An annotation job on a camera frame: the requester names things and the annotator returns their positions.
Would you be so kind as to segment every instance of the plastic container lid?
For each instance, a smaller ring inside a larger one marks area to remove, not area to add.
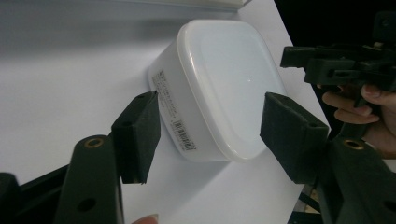
[[[191,21],[177,51],[221,152],[232,161],[258,156],[264,94],[286,94],[261,35],[242,21]]]

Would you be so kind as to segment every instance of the white plastic container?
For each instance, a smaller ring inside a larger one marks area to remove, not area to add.
[[[285,94],[260,34],[242,21],[191,21],[148,70],[160,113],[191,161],[248,161],[260,138],[264,94]]]

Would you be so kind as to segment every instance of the white table surface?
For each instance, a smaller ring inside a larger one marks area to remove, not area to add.
[[[0,171],[20,184],[70,161],[80,139],[108,134],[148,91],[153,60],[194,19],[246,21],[274,61],[291,45],[272,0],[238,12],[110,1],[0,3]],[[300,69],[278,68],[288,95],[324,120]],[[186,161],[165,128],[146,185],[124,185],[126,223],[286,223],[302,186],[270,150],[247,163]]]

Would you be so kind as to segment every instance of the screw hole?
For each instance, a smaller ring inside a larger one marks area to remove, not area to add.
[[[396,203],[395,202],[390,202],[390,201],[385,201],[384,205],[388,208],[393,213],[396,213]]]
[[[88,198],[78,204],[77,210],[79,212],[88,212],[96,206],[96,200]]]

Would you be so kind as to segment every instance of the printed label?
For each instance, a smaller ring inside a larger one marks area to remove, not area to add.
[[[193,141],[191,140],[186,127],[184,126],[183,120],[177,111],[177,106],[170,92],[166,76],[163,71],[152,78],[152,81],[158,92],[158,99],[160,107],[163,109],[163,113],[168,118],[172,131],[177,138],[181,148],[185,151],[197,149]]]

